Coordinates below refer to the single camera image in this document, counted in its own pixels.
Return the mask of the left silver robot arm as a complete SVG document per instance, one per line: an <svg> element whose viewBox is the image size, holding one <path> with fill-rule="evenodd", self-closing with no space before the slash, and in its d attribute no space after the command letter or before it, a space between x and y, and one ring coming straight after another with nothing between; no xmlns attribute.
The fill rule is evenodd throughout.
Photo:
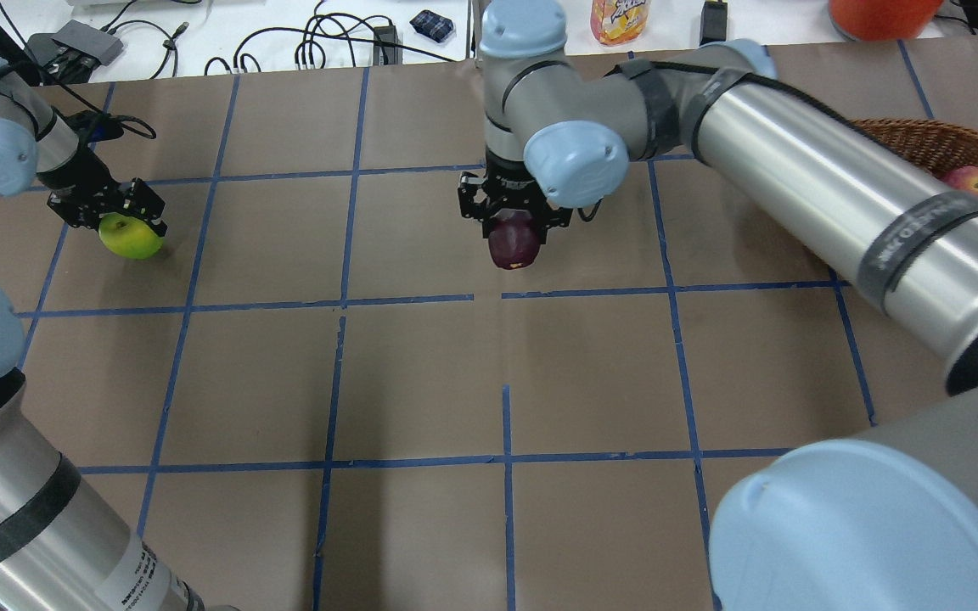
<svg viewBox="0 0 978 611"><path fill-rule="evenodd" d="M109 119L79 127L0 55L0 198L41 182L49 208L94 229L124 258L154 255L164 201L141 181L117 182L90 149ZM159 560L71 460L22 413L26 332L0 289L0 610L203 610L205 601Z"/></svg>

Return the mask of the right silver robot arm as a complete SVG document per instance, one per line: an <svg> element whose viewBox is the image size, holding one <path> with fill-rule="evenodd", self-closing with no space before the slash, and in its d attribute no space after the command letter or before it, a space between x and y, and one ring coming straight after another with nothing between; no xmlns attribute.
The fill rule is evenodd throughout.
<svg viewBox="0 0 978 611"><path fill-rule="evenodd" d="M486 176L461 210L492 235L520 211L595 206L630 162L682 144L946 360L947 399L785 453L711 519L726 610L978 610L978 197L777 81L752 40L584 81L555 1L481 12Z"/></svg>

